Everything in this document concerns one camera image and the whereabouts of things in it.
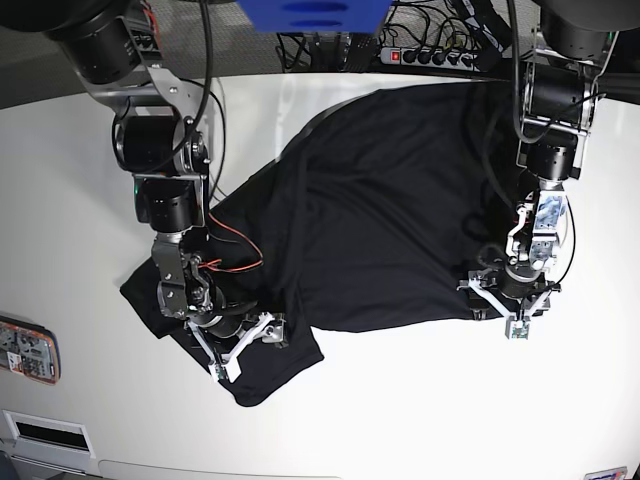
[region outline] white tabletop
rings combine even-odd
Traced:
[[[239,186],[329,106],[441,81],[223,79],[221,186]],[[87,95],[0,111],[0,311],[52,330],[63,367],[55,387],[0,371],[0,408],[86,425],[97,453],[89,473],[106,474],[107,460],[345,480],[635,471],[640,107],[600,105],[583,178],[567,185],[575,263],[529,341],[507,341],[502,321],[314,330],[326,359],[249,409],[173,340],[156,340],[118,292],[154,235],[137,223],[131,178],[113,159],[112,116]]]

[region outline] black cloth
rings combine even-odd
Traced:
[[[480,161],[488,118],[510,101],[507,91],[470,83],[378,91],[319,122],[214,208],[264,254],[262,268],[216,274],[218,285],[231,299],[286,312],[290,338],[288,348],[255,342],[240,356],[242,375],[222,382],[237,403],[261,403],[323,359],[310,326],[362,332],[471,318],[456,285],[510,214]],[[500,157],[513,158],[504,148]],[[223,266],[255,261],[242,242],[208,248]],[[121,292],[156,336],[171,334],[206,368],[204,352],[160,314],[158,280],[149,260]]]

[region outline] plug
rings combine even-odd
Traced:
[[[404,61],[404,63],[413,63],[416,61],[417,56],[418,56],[417,50],[407,50],[402,54],[402,61]]]
[[[431,61],[431,57],[433,57],[433,53],[431,53],[431,51],[420,52],[418,54],[418,61],[421,64],[426,65],[427,63],[429,63]]]
[[[440,66],[444,63],[444,61],[447,58],[447,54],[445,52],[440,52],[440,53],[436,53],[433,58],[431,59],[431,61],[437,65]]]

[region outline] red wire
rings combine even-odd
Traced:
[[[153,32],[155,33],[158,41],[158,48],[160,48],[160,28],[158,27],[158,22],[156,21],[156,16],[151,11],[149,4],[147,4],[148,8],[143,8],[142,11],[145,13],[151,25],[153,26]]]
[[[224,228],[225,230],[229,230],[230,232],[235,233],[239,237],[242,237],[258,253],[258,256],[260,257],[260,260],[258,260],[257,262],[254,262],[254,263],[252,263],[250,265],[245,265],[243,267],[217,268],[216,265],[221,263],[222,259],[216,258],[215,260],[211,260],[210,262],[203,263],[202,265],[200,265],[200,268],[208,268],[212,272],[241,273],[241,272],[246,272],[247,270],[251,270],[253,268],[257,268],[257,267],[261,266],[262,264],[264,264],[264,256],[262,255],[262,251],[258,248],[258,246],[255,243],[253,243],[251,241],[251,239],[249,237],[247,237],[244,233],[236,230],[235,228],[232,228],[229,225],[225,225],[220,220],[218,220],[216,217],[214,217],[211,212],[209,212],[209,218],[211,218],[211,220],[216,222],[220,227]]]

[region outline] black cable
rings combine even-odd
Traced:
[[[411,2],[402,2],[402,1],[395,1],[395,2],[391,2],[391,5],[393,5],[394,7],[409,7],[409,8],[415,8],[417,10],[421,10],[425,15],[428,15],[428,13],[426,13],[425,10],[433,10],[435,12],[438,12],[440,15],[442,15],[443,18],[448,18],[449,14],[443,12],[442,10],[440,10],[439,8],[436,7],[432,7],[430,5],[416,5],[415,3],[411,3]]]
[[[522,125],[520,124],[520,35],[518,34],[518,17],[516,15],[516,4],[514,0],[507,0],[507,9],[509,12],[509,23],[511,24],[511,79],[512,95],[513,95],[513,128],[516,135],[523,140]]]
[[[440,24],[440,29],[438,30],[438,39],[434,42],[433,47],[432,47],[432,51],[435,51],[435,49],[438,48],[438,46],[440,45],[440,40],[442,40],[442,33],[444,31],[444,26],[445,25],[446,25],[446,22],[442,22]]]
[[[536,135],[535,137],[527,137],[524,134],[521,134],[521,135],[518,135],[518,138],[522,141],[522,143],[526,143],[527,145],[538,143],[547,135],[547,133],[549,133],[549,131],[553,128],[553,124],[556,123],[558,120],[560,120],[563,115],[582,106],[583,103],[588,102],[589,100],[593,100],[594,98],[604,98],[604,97],[606,97],[606,94],[604,93],[594,93],[593,95],[584,97],[582,100],[576,103],[572,103],[568,107],[563,108],[562,110],[558,111],[555,115],[553,115],[551,119],[544,125],[544,127],[541,127],[543,130],[540,134]]]
[[[462,48],[457,46],[458,43],[458,35],[461,35],[464,37],[464,46]],[[449,45],[452,48],[455,48],[456,50],[460,50],[460,54],[462,55],[462,52],[468,51],[469,49],[467,48],[467,46],[469,45],[469,36],[464,33],[464,32],[459,32],[457,30],[451,32],[451,35],[449,35],[449,38],[447,38],[447,41],[445,42],[445,46]]]
[[[422,39],[418,38],[415,36],[415,34],[406,26],[402,25],[401,23],[388,23],[387,27],[392,27],[392,28],[400,28],[402,30],[404,30],[405,32],[407,32],[409,34],[409,36],[416,41],[416,43],[418,43],[418,45],[422,42]]]
[[[220,192],[220,194],[221,194],[224,198],[227,198],[227,197],[229,196],[229,195],[227,195],[226,193],[224,193],[224,190],[222,190],[222,189],[220,188],[220,186],[218,186],[218,192]]]
[[[429,27],[431,26],[431,17],[429,15],[425,13],[423,19],[424,19],[424,31],[422,32],[422,39],[417,48],[419,50],[422,50],[427,45],[427,37],[429,36]]]
[[[284,41],[282,39],[283,35],[280,33],[276,33],[276,37],[278,37],[278,43],[280,44],[280,51],[278,51],[278,47],[276,47],[276,53],[278,53],[278,57],[280,58],[280,63],[282,66],[282,73],[286,73],[287,70],[292,70],[293,68],[295,68],[297,65],[300,64],[300,57],[302,56],[302,53],[306,53],[307,55],[309,55],[309,57],[311,57],[311,53],[309,52],[309,50],[306,50],[305,47],[307,45],[307,40],[306,39],[302,39],[302,41],[298,41],[298,39],[296,39],[293,36],[289,36],[289,35],[285,35],[287,38],[290,38],[291,40],[293,40],[297,45],[298,45],[298,50],[296,51],[295,56],[293,57],[293,61],[289,64],[287,63],[287,57],[290,56],[289,52],[287,52],[287,49],[284,45]]]
[[[147,173],[153,173],[153,172],[157,171],[158,169],[164,167],[165,165],[173,162],[174,157],[176,155],[178,155],[182,151],[184,146],[191,139],[193,134],[197,131],[198,124],[202,120],[202,117],[204,116],[204,113],[205,113],[205,111],[207,109],[207,103],[209,101],[209,97],[207,96],[207,92],[211,91],[211,80],[212,80],[212,76],[213,76],[213,74],[212,74],[212,71],[213,71],[213,40],[212,40],[212,36],[211,36],[211,18],[209,17],[209,8],[207,7],[207,2],[206,2],[206,0],[199,0],[198,3],[200,4],[200,14],[201,14],[201,17],[202,17],[202,28],[204,30],[205,58],[206,58],[206,61],[205,61],[204,86],[202,87],[203,88],[203,92],[202,92],[202,98],[200,100],[200,106],[198,107],[198,111],[196,112],[196,116],[193,119],[193,123],[187,129],[187,131],[185,132],[185,135],[184,135],[184,137],[182,137],[182,140],[180,140],[180,142],[178,142],[178,145],[176,145],[174,147],[174,149],[171,151],[171,153],[169,154],[169,156],[166,159],[160,161],[157,165],[154,165],[150,169],[133,170],[131,168],[131,166],[127,166],[126,170],[131,172],[131,173],[137,173],[137,174],[140,174],[140,175],[147,174]],[[112,137],[115,137],[115,128],[112,129]],[[116,155],[116,160],[118,161],[118,164],[123,165],[124,161],[120,157],[120,152],[118,152],[117,148],[114,148],[114,153]]]
[[[575,217],[573,216],[573,209],[571,208],[571,203],[569,202],[569,199],[567,199],[567,207],[569,208],[569,214],[571,215],[571,231],[573,233],[573,246],[571,247],[571,258],[569,258],[569,264],[567,265],[566,270],[562,274],[562,277],[560,277],[560,280],[555,282],[555,285],[560,285],[562,281],[565,278],[567,278],[567,274],[569,273],[569,270],[571,270],[571,265],[573,265],[573,259],[576,256],[576,220],[575,220]]]
[[[382,30],[380,31],[380,35],[383,36],[383,38],[382,40],[380,40],[380,37],[378,37],[378,40],[380,40],[379,42],[380,45],[378,46],[378,55],[382,51],[382,47],[387,44],[387,29],[382,27]]]
[[[397,11],[398,11],[398,7],[393,7],[391,15],[389,15],[389,18],[387,19],[386,23],[391,23]]]
[[[454,20],[457,20],[458,22],[460,22],[460,24],[467,30],[466,33],[456,29],[456,26],[453,24]],[[464,35],[464,37],[465,37],[464,52],[465,53],[476,53],[476,52],[479,52],[481,50],[481,49],[477,48],[478,44],[476,42],[476,39],[474,38],[473,33],[471,32],[470,26],[466,22],[462,21],[461,19],[459,19],[457,17],[447,17],[443,21],[443,24],[446,24],[446,23],[448,23],[451,26],[451,30],[452,30],[453,34]],[[473,47],[471,49],[466,48],[466,45],[467,45],[467,42],[468,42],[469,38],[471,38],[471,43],[472,43],[472,47]]]
[[[197,85],[199,87],[204,88],[204,86],[202,86],[200,83],[196,82],[195,80],[189,80],[187,78],[181,78],[180,80],[182,80],[183,82],[191,83],[192,85]],[[218,182],[220,181],[220,177],[222,176],[224,161],[227,157],[227,116],[224,113],[224,108],[222,108],[222,103],[220,102],[220,99],[218,98],[218,96],[215,93],[213,93],[211,90],[209,90],[209,95],[211,96],[211,98],[213,98],[213,100],[218,105],[218,108],[220,109],[220,120],[222,121],[222,156],[220,157],[220,166],[218,167],[218,175],[216,175],[216,179],[213,181],[213,187],[209,192],[209,201],[207,203],[207,207],[211,203],[211,199],[213,198],[213,195],[216,189],[219,190]]]
[[[478,39],[476,38],[476,36],[486,36],[484,32],[481,29],[474,27],[473,25],[469,25],[464,20],[461,20],[459,18],[457,18],[456,20],[460,20],[460,22],[466,27],[467,32],[469,32],[473,50],[475,52],[481,52],[482,50],[484,50],[484,47],[478,42]]]
[[[458,12],[455,10],[455,8],[449,4],[449,0],[444,0],[444,6],[447,8],[447,10],[449,10],[449,13],[451,13],[452,15],[458,15]]]

